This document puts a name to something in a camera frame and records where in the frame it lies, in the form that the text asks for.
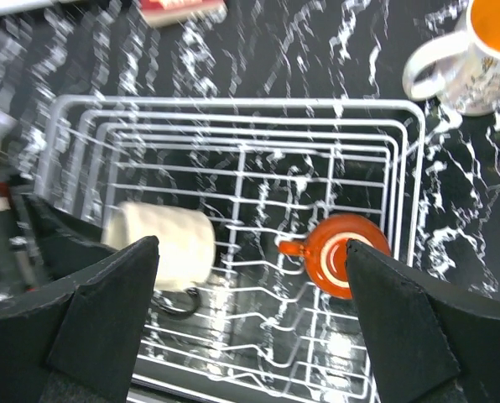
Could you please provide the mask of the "floral iridescent white mug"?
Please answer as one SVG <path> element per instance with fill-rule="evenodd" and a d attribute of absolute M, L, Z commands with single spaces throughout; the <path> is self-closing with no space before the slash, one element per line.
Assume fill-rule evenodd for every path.
<path fill-rule="evenodd" d="M 414 101 L 437 97 L 467 116 L 493 112 L 500 103 L 500 1 L 470 1 L 452 32 L 409 57 L 402 84 Z"/>

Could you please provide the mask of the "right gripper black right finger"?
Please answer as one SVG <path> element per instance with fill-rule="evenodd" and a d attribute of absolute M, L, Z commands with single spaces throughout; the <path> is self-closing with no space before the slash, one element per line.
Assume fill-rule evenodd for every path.
<path fill-rule="evenodd" d="M 500 402 L 500 301 L 355 240 L 346 272 L 382 402 Z"/>

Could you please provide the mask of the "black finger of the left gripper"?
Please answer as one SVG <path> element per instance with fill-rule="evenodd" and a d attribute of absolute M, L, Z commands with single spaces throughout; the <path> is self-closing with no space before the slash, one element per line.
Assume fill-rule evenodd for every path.
<path fill-rule="evenodd" d="M 101 244 L 101 229 L 51 206 L 36 195 L 23 196 L 27 250 L 42 281 L 57 281 L 94 266 L 90 276 L 120 275 L 114 250 Z"/>

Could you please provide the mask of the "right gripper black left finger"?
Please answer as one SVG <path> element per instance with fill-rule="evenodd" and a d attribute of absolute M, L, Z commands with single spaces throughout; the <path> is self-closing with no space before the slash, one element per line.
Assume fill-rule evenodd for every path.
<path fill-rule="evenodd" d="M 159 261 L 138 240 L 0 301 L 0 402 L 124 402 Z"/>

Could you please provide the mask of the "cream ribbed mug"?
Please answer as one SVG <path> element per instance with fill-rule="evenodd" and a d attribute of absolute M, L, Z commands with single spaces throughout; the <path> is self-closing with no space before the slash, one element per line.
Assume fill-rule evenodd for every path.
<path fill-rule="evenodd" d="M 154 289 L 184 292 L 192 303 L 185 311 L 166 305 L 159 305 L 159 309 L 174 319 L 191 317 L 201 305 L 198 286 L 206 282 L 216 259 L 211 220 L 197 210 L 125 201 L 107 220 L 102 243 L 123 249 L 146 236 L 159 241 Z"/>

